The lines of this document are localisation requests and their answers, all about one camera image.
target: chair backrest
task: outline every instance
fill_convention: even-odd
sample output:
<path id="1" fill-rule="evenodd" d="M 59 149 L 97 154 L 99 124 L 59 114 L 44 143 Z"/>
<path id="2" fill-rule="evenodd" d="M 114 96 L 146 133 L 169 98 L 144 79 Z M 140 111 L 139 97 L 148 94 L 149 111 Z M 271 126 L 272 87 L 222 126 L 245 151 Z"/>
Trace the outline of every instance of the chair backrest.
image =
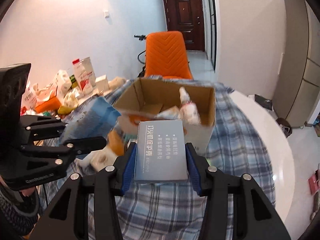
<path id="1" fill-rule="evenodd" d="M 146 41 L 146 74 L 193 79 L 181 32 L 151 33 Z"/>

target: white floor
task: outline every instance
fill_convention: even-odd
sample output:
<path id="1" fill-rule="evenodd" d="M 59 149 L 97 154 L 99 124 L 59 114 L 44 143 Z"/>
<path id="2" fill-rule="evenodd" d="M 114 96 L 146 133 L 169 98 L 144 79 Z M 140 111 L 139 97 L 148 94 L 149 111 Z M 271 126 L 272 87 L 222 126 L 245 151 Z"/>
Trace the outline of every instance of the white floor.
<path id="1" fill-rule="evenodd" d="M 288 141 L 296 178 L 292 204 L 284 224 L 292 240 L 296 240 L 310 224 L 313 196 L 310 194 L 308 179 L 320 163 L 320 138 L 313 127 L 304 127 L 293 129 Z"/>
<path id="2" fill-rule="evenodd" d="M 205 52 L 188 51 L 187 54 L 190 70 L 195 80 L 217 81 L 212 63 Z"/>
<path id="3" fill-rule="evenodd" d="M 212 64 L 204 52 L 188 51 L 188 60 L 194 79 L 217 81 Z M 308 178 L 320 163 L 320 138 L 313 127 L 304 127 L 293 129 L 288 142 L 294 159 L 295 184 L 292 204 L 284 224 L 292 240 L 297 240 L 310 224 L 313 196 L 310 194 Z"/>

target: wooden door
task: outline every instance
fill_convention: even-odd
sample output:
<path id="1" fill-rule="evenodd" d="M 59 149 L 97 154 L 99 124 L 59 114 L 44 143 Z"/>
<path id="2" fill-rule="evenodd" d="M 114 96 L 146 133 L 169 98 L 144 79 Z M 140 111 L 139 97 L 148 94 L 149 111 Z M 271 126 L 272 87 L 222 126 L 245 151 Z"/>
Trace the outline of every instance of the wooden door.
<path id="1" fill-rule="evenodd" d="M 188 50 L 204 51 L 202 0 L 164 0 L 168 31 L 180 31 Z"/>

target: snack package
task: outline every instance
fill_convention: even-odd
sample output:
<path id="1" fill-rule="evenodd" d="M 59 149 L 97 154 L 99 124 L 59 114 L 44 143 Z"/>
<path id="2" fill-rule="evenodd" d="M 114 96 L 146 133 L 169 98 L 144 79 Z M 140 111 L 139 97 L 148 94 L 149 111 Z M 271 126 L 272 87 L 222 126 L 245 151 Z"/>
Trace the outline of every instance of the snack package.
<path id="1" fill-rule="evenodd" d="M 64 102 L 64 93 L 55 84 L 50 84 L 38 91 L 36 112 L 57 110 Z"/>
<path id="2" fill-rule="evenodd" d="M 64 102 L 62 106 L 58 109 L 59 115 L 70 114 L 74 109 L 78 106 L 78 99 L 76 95 L 73 93 L 73 90 L 69 91 L 64 97 Z"/>
<path id="3" fill-rule="evenodd" d="M 22 95 L 22 101 L 21 101 L 21 107 L 25 107 L 26 110 L 35 108 L 37 103 L 37 95 L 34 91 L 33 87 L 30 84 L 30 81 L 28 81 L 26 90 Z"/>
<path id="4" fill-rule="evenodd" d="M 109 83 L 106 75 L 100 76 L 96 78 L 96 86 L 99 91 L 108 91 L 109 90 Z"/>
<path id="5" fill-rule="evenodd" d="M 79 115 L 75 115 L 60 136 L 59 143 L 66 140 L 103 136 L 116 125 L 121 114 L 104 97 L 91 99 Z"/>
<path id="6" fill-rule="evenodd" d="M 115 90 L 118 87 L 121 87 L 126 82 L 126 79 L 121 77 L 115 77 L 113 80 L 109 81 L 109 88 Z"/>
<path id="7" fill-rule="evenodd" d="M 73 70 L 75 72 L 76 81 L 82 93 L 84 95 L 90 94 L 93 90 L 93 87 L 89 81 L 88 74 L 85 68 L 83 67 L 82 64 L 80 64 L 79 59 L 74 60 L 72 64 L 73 64 Z"/>
<path id="8" fill-rule="evenodd" d="M 156 116 L 157 118 L 169 119 L 169 120 L 177 120 L 181 119 L 180 109 L 176 106 L 173 106 L 163 112 L 160 112 Z"/>
<path id="9" fill-rule="evenodd" d="M 113 165 L 118 155 L 116 155 L 108 146 L 102 150 L 94 151 L 95 155 L 90 161 L 91 166 L 97 171 L 101 171 L 109 165 Z"/>
<path id="10" fill-rule="evenodd" d="M 70 80 L 71 80 L 71 88 L 76 88 L 78 86 L 78 82 L 76 81 L 75 75 L 70 76 Z"/>
<path id="11" fill-rule="evenodd" d="M 90 57 L 86 57 L 85 59 L 80 61 L 80 65 L 85 69 L 88 75 L 88 79 L 90 84 L 94 87 L 96 85 L 96 76 L 93 71 L 93 67 L 91 64 Z"/>
<path id="12" fill-rule="evenodd" d="M 180 114 L 182 120 L 190 124 L 201 124 L 196 104 L 190 100 L 190 96 L 184 87 L 180 87 L 179 92 L 181 101 Z"/>
<path id="13" fill-rule="evenodd" d="M 67 71 L 59 70 L 58 73 L 53 78 L 53 84 L 57 85 L 61 91 L 66 94 L 72 85 Z"/>
<path id="14" fill-rule="evenodd" d="M 80 87 L 75 87 L 71 90 L 71 92 L 75 95 L 76 99 L 81 99 L 84 97 L 84 94 L 82 93 Z"/>

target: blue plastic bag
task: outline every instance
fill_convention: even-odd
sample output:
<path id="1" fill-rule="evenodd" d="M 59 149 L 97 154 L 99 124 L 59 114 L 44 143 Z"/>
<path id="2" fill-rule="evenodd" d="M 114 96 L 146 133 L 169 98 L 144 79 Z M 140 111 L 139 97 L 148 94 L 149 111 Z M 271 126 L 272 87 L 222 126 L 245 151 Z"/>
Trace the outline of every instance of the blue plastic bag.
<path id="1" fill-rule="evenodd" d="M 104 97 L 96 97 L 88 102 L 81 112 L 69 121 L 59 139 L 59 144 L 66 140 L 103 136 L 116 125 L 121 114 Z"/>

